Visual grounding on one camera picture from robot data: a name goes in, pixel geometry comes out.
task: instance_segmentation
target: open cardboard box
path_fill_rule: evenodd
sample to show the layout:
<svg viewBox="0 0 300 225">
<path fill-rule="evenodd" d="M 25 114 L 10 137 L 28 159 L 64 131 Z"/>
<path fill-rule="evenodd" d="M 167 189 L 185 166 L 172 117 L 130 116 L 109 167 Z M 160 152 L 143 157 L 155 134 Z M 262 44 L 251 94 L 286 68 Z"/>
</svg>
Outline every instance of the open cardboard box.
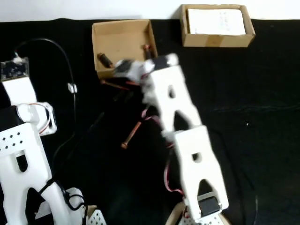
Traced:
<svg viewBox="0 0 300 225">
<path fill-rule="evenodd" d="M 144 44 L 158 56 L 150 20 L 98 22 L 92 25 L 95 70 L 99 78 L 109 78 L 113 69 L 105 68 L 97 55 L 104 53 L 115 64 L 122 59 L 145 61 Z"/>
<path fill-rule="evenodd" d="M 246 34 L 243 35 L 212 35 L 191 34 L 188 25 L 188 8 L 193 9 L 239 9 L 243 15 Z M 255 37 L 255 31 L 246 6 L 241 5 L 182 5 L 181 7 L 181 34 L 184 47 L 248 47 Z"/>
</svg>

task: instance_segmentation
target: black background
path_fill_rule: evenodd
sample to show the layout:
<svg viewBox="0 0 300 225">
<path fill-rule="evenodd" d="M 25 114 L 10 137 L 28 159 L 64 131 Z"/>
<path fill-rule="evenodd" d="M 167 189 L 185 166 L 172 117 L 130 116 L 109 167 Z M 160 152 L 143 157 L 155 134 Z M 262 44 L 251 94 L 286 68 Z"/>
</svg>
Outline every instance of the black background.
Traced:
<svg viewBox="0 0 300 225">
<path fill-rule="evenodd" d="M 151 122 L 141 126 L 127 150 L 120 148 L 140 117 L 141 95 L 136 91 L 126 106 L 109 107 L 116 91 L 100 86 L 94 71 L 94 22 L 0 23 L 0 61 L 12 59 L 13 48 L 24 40 L 43 37 L 57 41 L 70 58 L 78 86 L 78 136 L 105 111 L 103 120 L 60 173 L 60 182 L 65 188 L 80 188 L 86 202 L 98 205 L 109 225 L 165 224 L 180 201 L 180 196 L 167 192 L 163 184 L 168 152 L 158 127 Z M 182 47 L 178 20 L 151 22 L 159 55 L 178 54 L 192 101 L 210 129 L 230 202 L 226 216 L 233 224 L 242 224 L 242 204 L 251 224 L 255 205 L 254 193 L 240 175 L 241 201 L 225 149 L 256 186 L 257 224 L 298 224 L 299 21 L 253 20 L 256 37 L 243 49 Z M 57 146 L 72 132 L 68 68 L 59 50 L 46 42 L 28 44 L 19 54 L 30 59 L 30 78 L 38 100 L 55 109 L 59 130 L 42 138 L 51 163 Z M 4 108 L 9 102 L 3 88 L 0 91 Z M 72 147 L 73 143 L 62 150 L 56 165 Z M 171 177 L 176 183 L 175 169 Z M 30 206 L 36 210 L 38 202 L 31 201 Z"/>
</svg>

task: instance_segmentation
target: black cable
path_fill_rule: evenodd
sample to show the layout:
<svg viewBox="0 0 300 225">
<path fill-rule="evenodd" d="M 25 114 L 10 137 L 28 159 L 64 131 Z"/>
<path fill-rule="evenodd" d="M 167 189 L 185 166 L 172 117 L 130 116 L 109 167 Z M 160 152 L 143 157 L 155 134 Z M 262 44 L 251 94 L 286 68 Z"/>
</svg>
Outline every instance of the black cable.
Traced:
<svg viewBox="0 0 300 225">
<path fill-rule="evenodd" d="M 100 120 L 103 118 L 104 116 L 104 112 L 100 113 L 99 116 L 95 119 L 95 121 L 92 123 L 92 125 L 89 127 L 89 129 L 86 131 L 86 133 L 79 139 L 79 141 L 77 142 L 77 144 L 74 146 L 74 148 L 72 149 L 72 151 L 69 152 L 67 158 L 64 160 L 64 162 L 62 164 L 60 164 L 59 169 L 53 174 L 52 178 L 49 179 L 45 186 L 38 192 L 40 195 L 50 186 L 52 185 L 55 181 L 56 181 L 56 177 L 58 175 L 58 173 L 66 166 L 67 162 L 71 159 L 73 153 L 75 152 L 75 150 L 77 149 L 78 145 L 85 139 L 85 137 L 89 134 L 89 132 L 94 128 L 94 126 L 96 124 L 98 124 L 100 122 Z"/>
<path fill-rule="evenodd" d="M 70 77 L 71 77 L 71 85 L 74 85 L 75 84 L 74 83 L 74 76 L 73 76 L 73 71 L 72 71 L 72 68 L 71 68 L 70 60 L 69 60 L 65 50 L 57 42 L 55 42 L 53 40 L 50 40 L 50 39 L 47 39 L 47 38 L 43 38 L 43 37 L 33 38 L 33 39 L 28 40 L 28 41 L 21 42 L 19 45 L 17 45 L 17 47 L 14 49 L 15 55 L 18 56 L 17 51 L 18 51 L 19 48 L 21 48 L 24 45 L 27 45 L 30 42 L 35 42 L 35 41 L 46 41 L 46 42 L 52 43 L 53 45 L 58 47 L 58 49 L 62 52 L 62 54 L 64 55 L 64 57 L 66 59 L 67 66 L 68 66 L 69 73 L 70 73 Z M 75 131 L 76 131 L 76 92 L 75 91 L 73 93 L 73 120 L 74 120 L 73 121 L 74 129 L 73 129 L 73 132 L 72 132 L 71 136 L 67 140 L 65 140 L 61 145 L 59 145 L 57 147 L 57 149 L 55 150 L 54 154 L 53 154 L 52 165 L 51 165 L 52 169 L 54 169 L 55 158 L 58 155 L 61 148 L 64 147 L 69 141 L 71 141 L 75 137 Z"/>
<path fill-rule="evenodd" d="M 244 171 L 244 169 L 241 166 L 239 166 L 239 168 L 237 168 L 236 163 L 234 163 L 233 158 L 232 158 L 232 156 L 229 152 L 229 149 L 226 146 L 225 139 L 224 139 L 222 133 L 219 132 L 219 131 L 216 131 L 214 129 L 209 129 L 208 128 L 208 130 L 215 132 L 221 138 L 221 143 L 223 145 L 223 148 L 225 150 L 225 154 L 226 154 L 226 156 L 229 160 L 230 166 L 232 168 L 234 179 L 235 179 L 235 181 L 238 185 L 238 188 L 239 188 L 238 192 L 239 192 L 240 200 L 241 200 L 241 208 L 243 210 L 242 217 L 243 217 L 243 224 L 244 225 L 247 224 L 246 209 L 245 209 L 245 203 L 244 203 L 244 196 L 243 196 L 243 192 L 242 192 L 242 185 L 241 185 L 241 182 L 240 182 L 240 179 L 239 179 L 239 176 L 238 176 L 238 171 L 242 172 L 243 176 L 245 177 L 246 181 L 248 182 L 250 188 L 252 189 L 252 191 L 255 195 L 255 215 L 254 215 L 253 222 L 252 222 L 252 225 L 255 225 L 256 220 L 257 220 L 257 214 L 258 214 L 258 196 L 257 196 L 257 193 L 256 193 L 256 188 L 255 188 L 253 182 L 251 181 L 251 179 L 249 178 L 249 176 L 247 175 L 247 173 Z"/>
</svg>

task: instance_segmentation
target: white wall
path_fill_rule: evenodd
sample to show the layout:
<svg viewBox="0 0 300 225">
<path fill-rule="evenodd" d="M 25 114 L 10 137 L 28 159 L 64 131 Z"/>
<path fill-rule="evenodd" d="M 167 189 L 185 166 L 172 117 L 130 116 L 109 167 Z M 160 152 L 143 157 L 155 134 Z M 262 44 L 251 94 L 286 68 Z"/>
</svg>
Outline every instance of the white wall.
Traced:
<svg viewBox="0 0 300 225">
<path fill-rule="evenodd" d="M 181 4 L 246 5 L 253 19 L 300 19 L 297 0 L 0 0 L 0 22 L 178 18 Z"/>
</svg>

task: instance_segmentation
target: robotic arm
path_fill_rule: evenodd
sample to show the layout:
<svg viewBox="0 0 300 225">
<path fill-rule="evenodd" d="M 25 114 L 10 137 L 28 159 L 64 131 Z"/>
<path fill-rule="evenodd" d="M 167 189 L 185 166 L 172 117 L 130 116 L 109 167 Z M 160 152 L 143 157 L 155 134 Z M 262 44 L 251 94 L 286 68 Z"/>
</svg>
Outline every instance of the robotic arm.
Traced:
<svg viewBox="0 0 300 225">
<path fill-rule="evenodd" d="M 3 208 L 9 225 L 28 224 L 25 208 L 29 188 L 40 191 L 52 173 L 40 136 L 57 131 L 53 108 L 37 102 L 29 79 L 28 59 L 14 58 L 1 63 L 1 82 L 11 101 L 11 107 L 0 111 L 0 183 L 4 194 Z M 26 167 L 21 167 L 23 157 Z M 66 191 L 69 196 L 82 193 L 77 188 Z M 45 199 L 36 219 L 52 213 L 56 225 L 81 225 L 83 198 L 67 199 L 57 183 L 41 194 Z"/>
<path fill-rule="evenodd" d="M 121 60 L 116 77 L 127 77 L 142 87 L 143 103 L 158 109 L 162 136 L 174 143 L 180 164 L 184 203 L 195 223 L 205 223 L 228 207 L 220 165 L 212 151 L 207 128 L 193 105 L 176 54 L 145 62 Z M 178 113 L 188 124 L 187 130 L 175 130 Z M 198 196 L 199 184 L 206 180 L 212 192 Z"/>
</svg>

